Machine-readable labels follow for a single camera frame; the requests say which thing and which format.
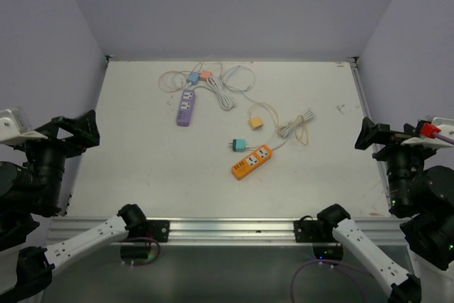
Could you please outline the purple power strip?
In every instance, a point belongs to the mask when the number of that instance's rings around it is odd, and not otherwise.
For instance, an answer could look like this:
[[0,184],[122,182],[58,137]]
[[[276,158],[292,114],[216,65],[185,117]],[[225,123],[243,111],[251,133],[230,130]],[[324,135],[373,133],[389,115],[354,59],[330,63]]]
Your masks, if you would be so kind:
[[195,99],[196,94],[194,90],[185,89],[182,92],[176,117],[177,126],[187,127],[190,125]]

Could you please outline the yellow usb charger plug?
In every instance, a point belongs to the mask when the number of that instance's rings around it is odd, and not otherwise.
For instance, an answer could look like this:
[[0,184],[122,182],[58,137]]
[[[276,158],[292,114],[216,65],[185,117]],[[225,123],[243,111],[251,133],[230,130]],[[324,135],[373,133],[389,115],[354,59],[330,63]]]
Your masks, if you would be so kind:
[[248,124],[253,131],[260,130],[263,127],[262,119],[259,116],[251,116]]

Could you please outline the blue usb charger plug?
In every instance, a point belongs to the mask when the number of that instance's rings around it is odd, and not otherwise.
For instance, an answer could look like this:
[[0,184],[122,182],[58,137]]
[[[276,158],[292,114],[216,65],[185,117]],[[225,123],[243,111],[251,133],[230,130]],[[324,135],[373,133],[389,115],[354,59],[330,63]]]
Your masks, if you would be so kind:
[[199,83],[200,74],[198,72],[190,72],[187,76],[187,84],[189,87],[196,86]]

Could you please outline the pink usb charger plug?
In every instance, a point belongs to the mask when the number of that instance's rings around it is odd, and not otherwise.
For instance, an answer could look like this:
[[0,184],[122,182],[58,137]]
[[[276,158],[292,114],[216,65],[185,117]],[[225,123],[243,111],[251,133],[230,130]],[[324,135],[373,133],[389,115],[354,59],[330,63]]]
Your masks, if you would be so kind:
[[209,70],[202,70],[199,73],[199,79],[204,82],[207,82],[211,76],[212,76],[212,72]]

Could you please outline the teal usb charger plug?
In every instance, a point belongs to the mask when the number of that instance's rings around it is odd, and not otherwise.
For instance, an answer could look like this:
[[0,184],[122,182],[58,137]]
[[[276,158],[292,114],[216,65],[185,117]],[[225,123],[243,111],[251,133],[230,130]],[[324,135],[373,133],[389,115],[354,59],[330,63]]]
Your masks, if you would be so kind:
[[242,153],[246,151],[247,146],[246,146],[246,141],[245,139],[233,139],[230,143],[229,146],[233,152],[239,152]]

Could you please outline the orange power strip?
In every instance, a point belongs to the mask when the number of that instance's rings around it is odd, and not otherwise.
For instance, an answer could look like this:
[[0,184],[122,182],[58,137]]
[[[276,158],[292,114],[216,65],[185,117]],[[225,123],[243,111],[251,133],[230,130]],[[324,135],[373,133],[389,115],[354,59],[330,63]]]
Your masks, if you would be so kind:
[[232,168],[231,173],[237,180],[242,180],[259,166],[266,163],[272,157],[272,149],[267,145],[262,145],[246,157],[237,162]]

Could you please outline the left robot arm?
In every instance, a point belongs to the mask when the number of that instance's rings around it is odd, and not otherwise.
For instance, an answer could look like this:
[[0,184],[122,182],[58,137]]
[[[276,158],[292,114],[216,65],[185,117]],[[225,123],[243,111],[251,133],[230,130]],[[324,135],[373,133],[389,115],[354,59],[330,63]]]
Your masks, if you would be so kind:
[[1,144],[23,152],[24,165],[1,162],[1,301],[20,302],[42,292],[54,276],[80,258],[115,242],[147,239],[147,219],[136,204],[75,237],[51,246],[26,246],[39,227],[57,216],[65,163],[100,143],[96,113],[58,116],[31,128],[18,108],[1,111]]

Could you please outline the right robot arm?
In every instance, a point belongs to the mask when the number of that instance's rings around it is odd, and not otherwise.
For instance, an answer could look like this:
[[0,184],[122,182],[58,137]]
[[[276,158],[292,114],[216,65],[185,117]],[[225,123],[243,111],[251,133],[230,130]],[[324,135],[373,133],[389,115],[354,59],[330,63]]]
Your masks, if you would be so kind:
[[441,148],[453,147],[453,120],[435,117],[404,125],[402,132],[368,117],[355,149],[382,146],[373,154],[386,165],[391,215],[419,264],[418,275],[397,265],[358,227],[350,214],[333,204],[317,215],[316,232],[346,247],[373,276],[389,302],[453,301],[453,169],[424,162]]

